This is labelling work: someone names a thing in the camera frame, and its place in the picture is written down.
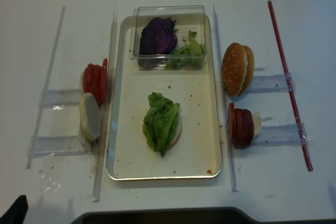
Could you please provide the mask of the clear upper right holder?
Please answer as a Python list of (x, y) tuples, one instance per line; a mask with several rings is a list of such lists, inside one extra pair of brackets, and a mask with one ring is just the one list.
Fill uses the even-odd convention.
[(291, 92), (295, 90), (291, 73), (276, 74), (272, 76), (254, 76), (247, 92), (273, 93)]

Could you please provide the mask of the clear lower right holder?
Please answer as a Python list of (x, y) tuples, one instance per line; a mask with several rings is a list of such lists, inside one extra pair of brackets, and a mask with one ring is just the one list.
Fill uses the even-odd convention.
[(263, 126), (251, 146), (301, 146), (310, 144), (304, 124)]

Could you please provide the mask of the clear rail right of tray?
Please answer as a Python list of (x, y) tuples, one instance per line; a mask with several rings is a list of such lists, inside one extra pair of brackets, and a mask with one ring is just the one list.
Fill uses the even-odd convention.
[(223, 117), (224, 117), (224, 125), (225, 125), (225, 142), (226, 142), (226, 150), (227, 150), (227, 158), (228, 158), (228, 171), (230, 175), (230, 186), (232, 192), (238, 192), (238, 184), (237, 184), (237, 177), (236, 177), (236, 170), (235, 170), (235, 160), (234, 160), (234, 149), (230, 142), (230, 130), (228, 126), (228, 119), (227, 119), (227, 112), (228, 112), (228, 102), (227, 96), (224, 92), (224, 84), (222, 81), (222, 52), (221, 52), (221, 40), (219, 36), (218, 30), (218, 15), (216, 13), (215, 5), (213, 5), (213, 25), (214, 25), (214, 35), (215, 35), (215, 46), (217, 51), (217, 62), (218, 62), (218, 74), (219, 74), (219, 88), (220, 88), (220, 96), (222, 100), (223, 106)]

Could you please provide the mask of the clear lower left holder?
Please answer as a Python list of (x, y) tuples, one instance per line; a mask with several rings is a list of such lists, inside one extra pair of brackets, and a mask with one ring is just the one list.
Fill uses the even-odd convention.
[(73, 156), (90, 154), (93, 151), (91, 145), (87, 145), (75, 136), (32, 136), (27, 150), (27, 156), (32, 158), (47, 156)]

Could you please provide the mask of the sesame bun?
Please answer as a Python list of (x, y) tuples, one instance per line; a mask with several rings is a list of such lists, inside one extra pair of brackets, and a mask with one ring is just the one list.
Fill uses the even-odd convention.
[(253, 51), (246, 45), (243, 45), (243, 48), (245, 49), (247, 54), (247, 73), (239, 95), (243, 95), (245, 91), (249, 88), (251, 81), (253, 79), (254, 67), (255, 67), (255, 58)]
[(247, 53), (239, 43), (232, 43), (226, 49), (222, 60), (224, 90), (232, 97), (239, 95), (247, 74)]

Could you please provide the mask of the red tomato slice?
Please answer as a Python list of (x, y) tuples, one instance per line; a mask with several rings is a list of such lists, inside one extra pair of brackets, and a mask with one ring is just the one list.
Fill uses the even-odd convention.
[(101, 67), (101, 79), (100, 79), (100, 96), (102, 103), (106, 100), (106, 84), (107, 84), (107, 66), (108, 60), (105, 58)]

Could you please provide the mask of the stack of tomato slices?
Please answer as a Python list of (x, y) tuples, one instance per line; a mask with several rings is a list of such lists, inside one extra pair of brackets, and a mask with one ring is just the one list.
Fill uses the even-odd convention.
[(85, 68), (82, 78), (83, 92), (92, 93), (98, 105), (102, 104), (100, 94), (101, 71), (102, 67), (100, 65), (90, 63)]

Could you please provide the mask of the cream metal tray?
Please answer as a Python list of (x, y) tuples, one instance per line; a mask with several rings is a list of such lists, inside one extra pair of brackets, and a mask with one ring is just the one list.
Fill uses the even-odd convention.
[[(223, 113), (218, 64), (208, 52), (200, 70), (140, 70), (130, 57), (135, 17), (120, 26), (106, 167), (114, 180), (213, 178), (222, 169)], [(182, 131), (165, 156), (142, 131), (148, 96), (159, 92), (180, 105)]]

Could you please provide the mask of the clear holder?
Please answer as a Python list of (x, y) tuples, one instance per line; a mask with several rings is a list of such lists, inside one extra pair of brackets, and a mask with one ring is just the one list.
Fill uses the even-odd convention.
[(301, 146), (310, 144), (304, 124), (263, 126), (251, 146)]
[(90, 154), (93, 151), (91, 145), (87, 145), (75, 136), (32, 136), (27, 150), (27, 156), (32, 158), (47, 156), (73, 156)]
[(42, 90), (38, 106), (51, 108), (54, 106), (76, 106), (79, 104), (81, 91), (74, 90)]
[(291, 73), (276, 74), (272, 76), (254, 76), (247, 92), (273, 93), (291, 92), (295, 90)]

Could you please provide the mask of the green lettuce scraps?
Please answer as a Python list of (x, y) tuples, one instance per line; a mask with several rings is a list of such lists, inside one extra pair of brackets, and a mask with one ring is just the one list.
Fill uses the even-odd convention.
[(196, 36), (196, 31), (188, 31), (183, 37), (188, 44), (170, 53), (172, 57), (167, 60), (165, 69), (201, 69), (204, 66), (203, 45), (196, 41)]

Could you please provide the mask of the red straw strip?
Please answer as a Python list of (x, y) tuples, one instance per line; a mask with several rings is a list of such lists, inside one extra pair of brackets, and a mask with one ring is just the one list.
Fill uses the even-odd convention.
[(304, 128), (304, 124), (301, 122), (301, 118), (300, 118), (300, 115), (299, 115), (299, 111), (298, 111), (298, 107), (297, 107), (297, 103), (296, 103), (296, 98), (295, 98), (295, 93), (294, 93), (295, 89), (294, 89), (291, 74), (288, 70), (286, 57), (285, 57), (285, 54), (284, 54), (284, 51), (283, 51), (281, 38), (280, 38), (280, 33), (279, 33), (279, 29), (278, 29), (278, 25), (277, 25), (277, 21), (276, 21), (276, 17), (275, 17), (274, 8), (273, 8), (271, 0), (269, 0), (267, 3), (268, 3), (268, 9), (269, 9), (269, 12), (270, 12), (270, 17), (271, 17), (272, 26), (273, 26), (274, 33), (275, 33), (275, 38), (276, 38), (278, 50), (279, 50), (279, 55), (280, 55), (280, 59), (281, 59), (283, 72), (285, 74), (286, 83), (287, 83), (287, 86), (288, 86), (289, 98), (290, 98), (290, 101), (291, 101), (291, 106), (292, 106), (293, 114), (294, 114), (294, 117), (295, 117), (295, 122), (296, 122), (296, 125), (297, 125), (297, 128), (298, 128), (298, 133), (299, 133), (299, 137), (300, 137), (301, 150), (302, 150), (302, 154), (303, 154), (303, 157), (304, 157), (304, 162), (306, 164), (308, 172), (312, 172), (313, 171), (313, 166), (312, 166), (312, 163), (311, 163), (309, 150), (308, 150), (308, 146), (307, 146), (306, 131), (305, 131), (305, 128)]

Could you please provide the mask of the sesame bun top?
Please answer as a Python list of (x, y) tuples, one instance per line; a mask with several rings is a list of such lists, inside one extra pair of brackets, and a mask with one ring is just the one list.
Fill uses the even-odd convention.
[(247, 53), (239, 43), (232, 43), (226, 49), (222, 60), (224, 90), (232, 97), (239, 95), (247, 74)]

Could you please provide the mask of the black object bottom left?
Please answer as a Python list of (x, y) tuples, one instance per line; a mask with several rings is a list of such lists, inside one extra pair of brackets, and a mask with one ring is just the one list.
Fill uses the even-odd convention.
[(23, 224), (29, 206), (26, 195), (20, 195), (10, 208), (1, 216), (1, 224)]

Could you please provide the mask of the bottom bun slice on tray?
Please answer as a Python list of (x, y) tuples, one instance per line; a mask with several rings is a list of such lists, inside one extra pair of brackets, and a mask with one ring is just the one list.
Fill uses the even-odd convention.
[(169, 144), (169, 149), (171, 149), (177, 143), (177, 141), (180, 138), (181, 133), (182, 133), (182, 119), (181, 119), (181, 116), (179, 114), (178, 115), (178, 122), (177, 122), (177, 125), (175, 126), (175, 135), (174, 135), (172, 141)]

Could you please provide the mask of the purple cabbage leaf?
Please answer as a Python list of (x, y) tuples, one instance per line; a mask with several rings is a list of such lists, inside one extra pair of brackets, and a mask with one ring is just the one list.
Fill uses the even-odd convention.
[(177, 45), (175, 22), (171, 18), (153, 18), (141, 33), (138, 65), (144, 69), (155, 68), (162, 58), (146, 59), (147, 55), (169, 54)]

